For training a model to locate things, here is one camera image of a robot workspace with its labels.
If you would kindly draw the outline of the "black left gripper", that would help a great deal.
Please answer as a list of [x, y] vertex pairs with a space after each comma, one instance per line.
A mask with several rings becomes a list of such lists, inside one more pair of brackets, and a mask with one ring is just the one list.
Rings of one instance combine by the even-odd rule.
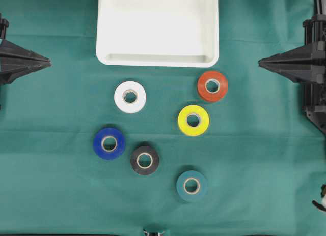
[[51, 66], [50, 59], [5, 40], [9, 25], [9, 21], [0, 14], [1, 68], [29, 68], [1, 73], [1, 85], [11, 84], [17, 78]]

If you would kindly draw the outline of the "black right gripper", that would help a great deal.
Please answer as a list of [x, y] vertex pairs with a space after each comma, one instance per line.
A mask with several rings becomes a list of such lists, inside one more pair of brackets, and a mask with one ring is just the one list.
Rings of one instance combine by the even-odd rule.
[[[325, 134], [325, 15], [315, 14], [303, 22], [303, 28], [304, 46], [262, 58], [258, 65], [294, 83], [306, 82], [303, 84], [303, 110], [308, 120]], [[317, 50], [321, 50], [321, 59], [313, 58]], [[301, 65], [276, 63], [308, 63], [312, 71], [301, 69]]]

